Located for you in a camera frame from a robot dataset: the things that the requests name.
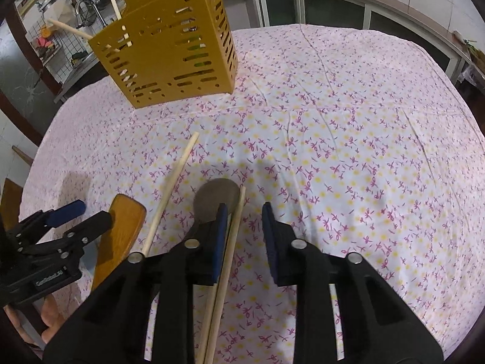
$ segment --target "pink tablecloth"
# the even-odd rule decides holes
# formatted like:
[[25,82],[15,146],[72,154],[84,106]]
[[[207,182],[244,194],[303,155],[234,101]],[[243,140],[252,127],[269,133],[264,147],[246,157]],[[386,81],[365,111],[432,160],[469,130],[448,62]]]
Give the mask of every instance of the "pink tablecloth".
[[[291,25],[234,40],[232,95],[135,110],[108,77],[69,99],[38,150],[21,216],[76,198],[89,216],[126,193],[151,221],[160,185],[199,131],[152,254],[188,231],[206,180],[247,187],[216,362],[293,355],[295,291],[270,277],[265,201],[323,251],[362,253],[449,355],[485,301],[484,137],[465,102],[423,49],[378,32]],[[90,285],[85,271],[58,292],[61,309],[71,313]],[[196,343],[206,290],[196,294]]]

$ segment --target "pair of chopsticks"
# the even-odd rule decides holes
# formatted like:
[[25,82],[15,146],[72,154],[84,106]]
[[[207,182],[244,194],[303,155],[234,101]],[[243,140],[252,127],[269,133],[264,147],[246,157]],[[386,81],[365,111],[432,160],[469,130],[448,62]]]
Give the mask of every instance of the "pair of chopsticks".
[[[118,9],[118,4],[116,3],[116,0],[111,0],[111,4],[113,5],[113,9],[115,10],[116,19],[120,20],[121,14],[120,14],[120,10]],[[91,38],[93,38],[92,35],[89,35],[89,34],[85,33],[84,31],[80,31],[78,29],[75,29],[74,27],[71,27],[71,26],[69,26],[65,23],[59,22],[58,20],[47,19],[47,21],[49,23],[52,23],[53,25],[56,25],[60,29],[63,29],[65,31],[69,31],[70,33],[77,35],[79,37],[82,37],[86,40],[90,40]]]
[[[196,144],[199,133],[195,133],[189,140],[182,157],[179,159],[174,172],[170,176],[168,183],[163,185],[163,196],[153,216],[152,224],[150,225],[149,233],[145,239],[142,248],[144,256],[148,256],[158,225],[162,219],[163,213],[168,204],[168,200],[172,195],[172,191],[179,179],[187,159],[193,146]],[[241,224],[241,217],[243,214],[244,199],[246,197],[246,188],[241,187],[239,193],[239,202],[236,211],[231,220],[229,234],[227,236],[226,251],[224,252],[224,260],[222,262],[221,274],[219,282],[214,284],[209,292],[207,298],[206,312],[202,322],[201,337],[199,343],[199,350],[197,352],[196,364],[212,364],[214,360],[217,336],[219,335],[219,326],[222,318],[222,309],[224,307],[224,300],[226,298],[227,285],[229,284],[229,276],[232,266],[232,258],[234,257],[234,250],[236,248],[236,240],[238,237],[239,225]]]

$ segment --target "yellow utensil holder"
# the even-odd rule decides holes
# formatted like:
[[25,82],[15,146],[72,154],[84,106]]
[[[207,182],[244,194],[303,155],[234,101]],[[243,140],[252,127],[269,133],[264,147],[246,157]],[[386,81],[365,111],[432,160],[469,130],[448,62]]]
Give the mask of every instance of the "yellow utensil holder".
[[89,45],[135,108],[233,92],[238,61],[222,0],[126,1]]

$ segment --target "wooden spatula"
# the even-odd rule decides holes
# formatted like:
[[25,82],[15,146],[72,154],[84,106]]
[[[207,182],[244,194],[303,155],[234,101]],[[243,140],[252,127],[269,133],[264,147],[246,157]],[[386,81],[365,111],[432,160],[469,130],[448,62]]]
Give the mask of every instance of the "wooden spatula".
[[146,209],[124,194],[117,194],[110,207],[113,227],[103,234],[94,272],[95,289],[129,254],[145,221]]

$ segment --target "silver rivet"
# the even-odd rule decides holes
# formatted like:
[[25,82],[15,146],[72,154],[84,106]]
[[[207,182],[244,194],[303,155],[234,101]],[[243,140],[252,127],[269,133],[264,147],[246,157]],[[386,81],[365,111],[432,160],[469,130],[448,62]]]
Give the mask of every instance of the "silver rivet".
[[349,255],[347,256],[349,261],[354,263],[354,264],[359,264],[362,262],[362,256],[358,253],[349,253]]
[[128,256],[128,261],[132,264],[137,264],[138,262],[140,262],[141,260],[143,260],[143,254],[140,253],[140,252],[133,252],[133,253],[130,253],[129,256]]
[[187,249],[196,249],[200,245],[200,242],[194,238],[188,239],[185,241],[185,247]]
[[302,239],[294,239],[292,240],[292,247],[294,247],[295,249],[305,249],[306,242]]

